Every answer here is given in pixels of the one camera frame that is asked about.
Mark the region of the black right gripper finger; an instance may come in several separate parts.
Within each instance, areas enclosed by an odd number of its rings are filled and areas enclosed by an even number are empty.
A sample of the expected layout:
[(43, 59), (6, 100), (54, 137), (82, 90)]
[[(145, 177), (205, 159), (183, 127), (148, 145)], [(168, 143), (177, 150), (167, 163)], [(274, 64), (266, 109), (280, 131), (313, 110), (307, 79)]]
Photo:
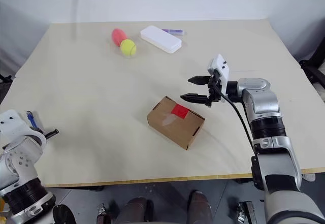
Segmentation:
[(193, 76), (188, 79), (188, 82), (196, 85), (205, 85), (209, 83), (209, 80), (210, 76)]
[(186, 93), (180, 97), (189, 103), (195, 104), (206, 104), (208, 101), (208, 97), (206, 95), (199, 95), (197, 93)]

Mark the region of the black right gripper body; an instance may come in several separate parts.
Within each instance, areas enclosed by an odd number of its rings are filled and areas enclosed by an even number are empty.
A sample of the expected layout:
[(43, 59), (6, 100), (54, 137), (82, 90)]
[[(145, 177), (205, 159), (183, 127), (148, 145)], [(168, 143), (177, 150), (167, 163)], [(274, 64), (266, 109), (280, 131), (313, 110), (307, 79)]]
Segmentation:
[(206, 106), (211, 107), (213, 102), (219, 102), (222, 98), (220, 74), (217, 71), (214, 71), (214, 73), (211, 75), (207, 86), (209, 95)]

